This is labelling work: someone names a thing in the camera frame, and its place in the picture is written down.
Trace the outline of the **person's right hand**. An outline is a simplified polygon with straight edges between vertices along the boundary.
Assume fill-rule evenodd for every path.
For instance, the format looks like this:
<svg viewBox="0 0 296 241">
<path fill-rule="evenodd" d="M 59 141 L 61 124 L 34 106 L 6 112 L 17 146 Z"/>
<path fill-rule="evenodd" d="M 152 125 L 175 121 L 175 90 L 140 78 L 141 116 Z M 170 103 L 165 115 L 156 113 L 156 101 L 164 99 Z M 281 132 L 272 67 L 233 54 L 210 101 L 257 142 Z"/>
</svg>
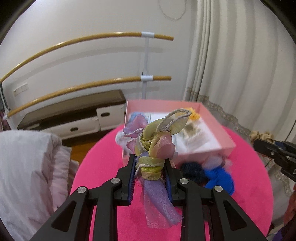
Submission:
<svg viewBox="0 0 296 241">
<path fill-rule="evenodd" d="M 283 217 L 284 225 L 287 225 L 289 221 L 291 221 L 295 215 L 296 210 L 296 184 L 293 187 L 293 193 L 289 199 L 287 210 Z"/>
</svg>

